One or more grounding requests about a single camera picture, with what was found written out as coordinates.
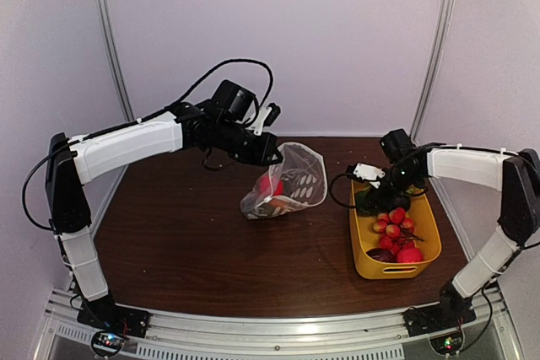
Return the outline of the clear polka dot zip bag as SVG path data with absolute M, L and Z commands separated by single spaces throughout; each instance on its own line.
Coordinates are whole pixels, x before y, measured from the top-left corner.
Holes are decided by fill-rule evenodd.
M 324 158 L 299 142 L 285 142 L 278 147 L 283 162 L 270 166 L 263 175 L 283 182 L 283 194 L 271 196 L 258 191 L 258 183 L 240 201 L 240 211 L 251 220 L 275 218 L 321 205 L 327 198 L 328 182 Z M 279 199 L 289 203 L 289 210 L 271 212 L 267 202 Z

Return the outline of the red toy cherries bunch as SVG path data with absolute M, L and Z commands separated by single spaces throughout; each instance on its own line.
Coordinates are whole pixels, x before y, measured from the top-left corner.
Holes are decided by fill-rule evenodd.
M 390 212 L 380 212 L 370 225 L 377 236 L 376 246 L 397 253 L 407 248 L 415 248 L 424 239 L 416 234 L 415 222 L 403 207 Z

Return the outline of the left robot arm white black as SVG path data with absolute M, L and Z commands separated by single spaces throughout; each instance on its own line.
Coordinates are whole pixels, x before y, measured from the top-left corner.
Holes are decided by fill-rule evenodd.
M 116 328 L 122 313 L 107 300 L 111 293 L 89 230 L 84 185 L 123 166 L 189 148 L 218 149 L 243 164 L 279 164 L 277 138 L 266 129 L 280 113 L 276 104 L 260 106 L 252 92 L 224 80 L 210 99 L 195 105 L 176 101 L 117 127 L 71 138 L 58 133 L 51 139 L 46 173 L 51 226 L 82 297 L 91 302 L 89 317 L 102 329 Z

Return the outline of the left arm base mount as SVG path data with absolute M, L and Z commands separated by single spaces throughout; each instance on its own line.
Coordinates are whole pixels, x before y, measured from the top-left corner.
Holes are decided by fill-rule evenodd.
M 84 300 L 78 311 L 77 322 L 95 329 L 112 332 L 120 337 L 144 338 L 149 327 L 148 311 L 131 309 L 101 298 Z

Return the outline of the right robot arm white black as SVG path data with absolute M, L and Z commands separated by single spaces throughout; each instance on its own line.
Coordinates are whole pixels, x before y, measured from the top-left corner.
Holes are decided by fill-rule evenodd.
M 433 308 L 433 321 L 450 327 L 464 315 L 466 301 L 531 248 L 528 240 L 539 230 L 539 157 L 533 149 L 516 153 L 440 142 L 417 146 L 403 129 L 388 132 L 379 144 L 390 167 L 354 167 L 354 176 L 371 186 L 362 203 L 367 212 L 388 208 L 398 196 L 428 178 L 485 186 L 501 195 L 494 233 L 440 290 L 440 303 Z

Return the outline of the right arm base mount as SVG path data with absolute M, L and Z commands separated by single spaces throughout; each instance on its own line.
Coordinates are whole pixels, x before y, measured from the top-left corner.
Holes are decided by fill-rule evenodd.
M 470 301 L 454 302 L 449 298 L 424 307 L 410 307 L 402 317 L 410 337 L 455 329 L 477 318 Z

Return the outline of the green toy pepper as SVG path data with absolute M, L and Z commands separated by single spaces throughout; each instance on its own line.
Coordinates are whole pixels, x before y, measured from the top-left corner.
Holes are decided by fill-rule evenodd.
M 368 189 L 354 193 L 354 205 L 359 216 L 369 217 L 375 215 L 375 209 L 370 203 L 370 190 Z

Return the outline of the red toy strawberry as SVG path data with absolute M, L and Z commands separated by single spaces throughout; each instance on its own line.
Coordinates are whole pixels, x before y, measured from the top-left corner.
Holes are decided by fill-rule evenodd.
M 258 183 L 258 191 L 271 196 L 281 196 L 284 193 L 284 183 L 281 180 L 272 179 L 268 175 L 263 175 Z

